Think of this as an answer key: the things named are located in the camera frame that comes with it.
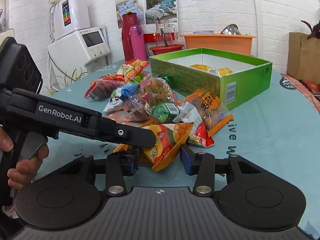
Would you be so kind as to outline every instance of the green cardboard box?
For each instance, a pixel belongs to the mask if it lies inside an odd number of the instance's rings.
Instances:
[[[270,87],[272,63],[215,49],[186,49],[150,57],[153,75],[172,76],[171,87],[184,96],[202,88],[215,93],[233,109]],[[190,65],[229,68],[232,74],[218,76]]]

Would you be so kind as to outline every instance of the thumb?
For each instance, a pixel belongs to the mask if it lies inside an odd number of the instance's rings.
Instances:
[[[9,135],[0,127],[0,150],[10,152],[13,149],[13,142]]]

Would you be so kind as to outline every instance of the poster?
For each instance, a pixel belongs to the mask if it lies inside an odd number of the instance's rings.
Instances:
[[[156,33],[156,21],[167,21],[178,31],[177,0],[115,0],[118,28],[123,26],[123,15],[137,14],[144,33]]]

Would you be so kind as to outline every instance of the red thermos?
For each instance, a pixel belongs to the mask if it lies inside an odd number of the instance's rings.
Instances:
[[[139,25],[139,21],[136,13],[129,12],[122,16],[122,46],[124,51],[124,58],[126,61],[134,59],[133,49],[130,37],[130,28],[133,25]]]

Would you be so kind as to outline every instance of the yellow package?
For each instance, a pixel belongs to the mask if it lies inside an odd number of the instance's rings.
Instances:
[[[230,69],[228,69],[227,67],[226,67],[226,68],[220,68],[220,69],[218,69],[218,72],[219,72],[219,75],[220,75],[220,76],[228,75],[228,74],[233,73],[233,72],[232,72]]]
[[[196,69],[200,69],[200,70],[204,70],[204,71],[207,71],[207,72],[210,72],[211,68],[207,65],[201,65],[201,64],[194,64],[194,65],[191,65],[190,67],[192,68],[196,68]]]
[[[192,126],[192,123],[177,123],[144,127],[154,132],[156,143],[151,148],[142,148],[144,156],[141,157],[141,161],[148,160],[152,163],[153,171],[161,171],[168,167],[177,156],[180,146],[187,141]],[[124,149],[124,145],[120,145],[114,152]]]

